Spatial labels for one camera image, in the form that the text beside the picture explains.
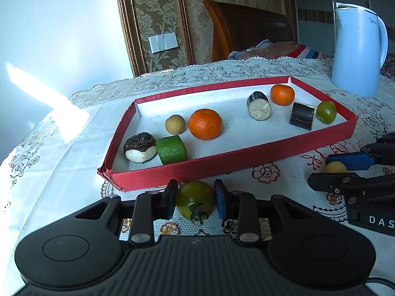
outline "tangerine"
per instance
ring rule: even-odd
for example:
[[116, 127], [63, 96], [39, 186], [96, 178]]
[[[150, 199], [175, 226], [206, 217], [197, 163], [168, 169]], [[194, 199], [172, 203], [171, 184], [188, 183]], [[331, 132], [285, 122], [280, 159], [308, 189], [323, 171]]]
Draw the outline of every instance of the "tangerine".
[[287, 106], [295, 99], [295, 91], [290, 86], [275, 84], [270, 89], [270, 98], [276, 105]]
[[196, 110], [188, 121], [191, 134], [201, 140], [211, 140], [221, 133], [222, 119], [211, 109]]

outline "green cucumber piece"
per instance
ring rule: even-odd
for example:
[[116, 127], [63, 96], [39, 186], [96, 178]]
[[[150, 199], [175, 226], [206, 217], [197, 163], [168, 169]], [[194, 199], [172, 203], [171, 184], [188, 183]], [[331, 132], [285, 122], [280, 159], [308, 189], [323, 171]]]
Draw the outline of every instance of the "green cucumber piece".
[[179, 135], [157, 140], [157, 150], [163, 165], [188, 160], [188, 152]]

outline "electric kettle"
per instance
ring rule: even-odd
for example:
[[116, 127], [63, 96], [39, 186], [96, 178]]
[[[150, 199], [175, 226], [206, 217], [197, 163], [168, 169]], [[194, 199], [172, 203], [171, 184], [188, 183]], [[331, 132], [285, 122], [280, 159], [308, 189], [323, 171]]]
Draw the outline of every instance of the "electric kettle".
[[332, 83], [360, 96], [375, 96], [387, 56], [386, 26], [375, 12], [355, 4], [335, 8]]

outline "white tablecloth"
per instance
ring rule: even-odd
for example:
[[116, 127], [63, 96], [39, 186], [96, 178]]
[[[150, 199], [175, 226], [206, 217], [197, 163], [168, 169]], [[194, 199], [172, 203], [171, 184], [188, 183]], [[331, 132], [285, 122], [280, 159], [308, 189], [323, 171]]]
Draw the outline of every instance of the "white tablecloth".
[[[101, 166], [118, 122], [131, 102], [135, 98], [164, 92], [169, 88], [294, 75], [359, 115], [354, 135], [348, 140], [206, 180], [212, 185], [214, 179], [221, 178], [229, 190], [249, 191], [259, 199], [270, 199], [271, 195], [281, 193], [334, 221], [348, 225], [342, 196], [314, 192], [307, 185], [307, 178], [312, 172], [323, 170], [325, 158], [329, 154], [358, 151], [363, 145], [374, 142], [378, 135], [395, 130], [395, 83], [380, 77], [377, 97], [365, 98], [333, 85], [330, 74], [330, 60], [251, 58], [147, 74], [96, 86], [71, 96], [69, 100], [75, 106], [75, 118], [86, 117], [84, 125], [73, 130], [75, 134], [72, 139], [65, 137], [67, 130], [58, 125], [56, 115], [59, 113], [50, 113], [32, 129], [0, 167], [0, 226], [3, 243], [1, 295], [11, 295], [23, 286], [13, 261], [13, 249], [27, 234], [113, 192], [121, 195], [123, 200], [134, 199], [143, 192], [119, 193], [98, 176], [96, 170]], [[371, 177], [394, 170], [395, 167], [390, 166], [373, 166], [369, 171], [359, 174]], [[170, 221], [155, 222], [155, 235], [233, 234], [235, 225], [231, 221], [222, 222], [215, 212], [202, 227], [196, 227], [175, 211]], [[122, 239], [127, 237], [129, 226], [129, 221], [124, 221]], [[261, 221], [261, 227], [264, 237], [269, 239], [265, 220]], [[377, 258], [372, 276], [395, 281], [395, 237], [351, 227], [366, 235], [376, 248]], [[347, 274], [347, 269], [339, 270]]]

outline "bed frame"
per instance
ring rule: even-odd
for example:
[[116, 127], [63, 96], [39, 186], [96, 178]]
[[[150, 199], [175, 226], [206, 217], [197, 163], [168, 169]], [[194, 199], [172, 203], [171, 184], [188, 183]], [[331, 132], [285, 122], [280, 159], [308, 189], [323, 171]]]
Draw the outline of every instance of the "bed frame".
[[227, 59], [232, 51], [244, 51], [265, 39], [294, 39], [282, 14], [212, 0], [203, 3], [214, 22], [213, 61]]

